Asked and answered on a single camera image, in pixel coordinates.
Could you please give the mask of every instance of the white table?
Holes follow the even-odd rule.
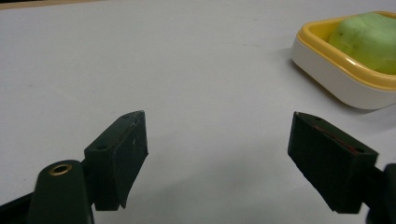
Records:
[[[99,1],[0,11],[0,204],[122,114],[149,155],[125,210],[96,223],[364,223],[333,213],[287,155],[294,111],[395,162],[396,105],[344,105],[290,59],[309,21],[394,1]]]

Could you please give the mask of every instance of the yellow soap dish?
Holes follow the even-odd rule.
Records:
[[[396,19],[391,12],[376,12]],[[291,58],[314,80],[347,105],[378,109],[396,103],[396,75],[376,72],[328,43],[343,17],[305,24],[297,34]]]

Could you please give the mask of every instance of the soap bar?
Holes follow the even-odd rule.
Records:
[[[396,19],[374,12],[345,19],[329,44],[368,68],[396,75]]]

